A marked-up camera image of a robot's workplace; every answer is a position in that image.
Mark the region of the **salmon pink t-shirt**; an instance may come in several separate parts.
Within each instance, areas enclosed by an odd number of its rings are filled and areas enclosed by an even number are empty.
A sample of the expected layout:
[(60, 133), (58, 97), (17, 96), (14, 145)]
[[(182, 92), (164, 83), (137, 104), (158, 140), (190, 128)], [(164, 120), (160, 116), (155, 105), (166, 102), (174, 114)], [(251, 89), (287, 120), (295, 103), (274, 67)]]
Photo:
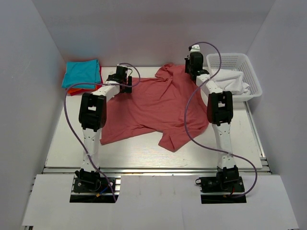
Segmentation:
[(134, 78), (132, 93), (120, 93), (107, 103), (101, 145), (161, 132), (159, 146), (175, 152), (208, 127), (207, 107), (183, 65), (163, 65), (153, 78)]

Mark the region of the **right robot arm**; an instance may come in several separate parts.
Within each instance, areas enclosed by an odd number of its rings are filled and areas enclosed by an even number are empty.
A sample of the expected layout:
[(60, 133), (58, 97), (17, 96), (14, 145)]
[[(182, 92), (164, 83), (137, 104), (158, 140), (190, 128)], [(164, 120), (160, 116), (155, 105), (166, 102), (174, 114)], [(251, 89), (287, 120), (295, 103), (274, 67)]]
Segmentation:
[(217, 162), (217, 187), (222, 191), (228, 191), (238, 180), (239, 172), (234, 160), (230, 127), (233, 118), (233, 96), (230, 91), (223, 91), (212, 80), (212, 77), (203, 69), (203, 55), (193, 48), (185, 58), (185, 72), (197, 83), (197, 91), (202, 90), (207, 96), (207, 120), (212, 125), (217, 148), (204, 146), (188, 137), (198, 146), (219, 153)]

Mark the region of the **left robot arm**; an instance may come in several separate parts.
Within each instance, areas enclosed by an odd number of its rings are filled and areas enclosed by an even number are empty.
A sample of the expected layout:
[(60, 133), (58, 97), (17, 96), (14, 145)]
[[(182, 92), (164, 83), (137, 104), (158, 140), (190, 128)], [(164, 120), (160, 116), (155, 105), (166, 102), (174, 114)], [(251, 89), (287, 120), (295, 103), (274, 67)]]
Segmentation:
[(128, 67), (122, 63), (116, 72), (108, 76), (105, 85), (91, 93), (84, 93), (81, 99), (79, 122), (83, 131), (83, 162), (80, 175), (99, 174), (99, 143), (102, 128), (106, 124), (107, 102), (119, 93), (132, 92), (132, 77)]

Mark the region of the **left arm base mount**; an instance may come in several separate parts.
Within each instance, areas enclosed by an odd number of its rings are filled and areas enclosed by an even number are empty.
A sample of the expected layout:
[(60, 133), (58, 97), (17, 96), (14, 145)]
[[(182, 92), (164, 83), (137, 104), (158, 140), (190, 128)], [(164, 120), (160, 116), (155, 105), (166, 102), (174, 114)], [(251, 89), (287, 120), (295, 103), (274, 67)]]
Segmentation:
[(115, 203), (120, 190), (120, 179), (105, 178), (98, 172), (75, 171), (70, 203)]

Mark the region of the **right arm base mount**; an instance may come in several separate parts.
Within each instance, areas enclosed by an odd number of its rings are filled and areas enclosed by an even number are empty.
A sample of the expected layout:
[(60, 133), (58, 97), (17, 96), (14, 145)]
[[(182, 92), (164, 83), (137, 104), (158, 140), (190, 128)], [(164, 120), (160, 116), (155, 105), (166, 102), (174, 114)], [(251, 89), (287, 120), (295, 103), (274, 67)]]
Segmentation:
[(195, 184), (201, 187), (202, 204), (246, 203), (243, 179), (236, 166), (219, 169), (215, 177), (200, 177)]

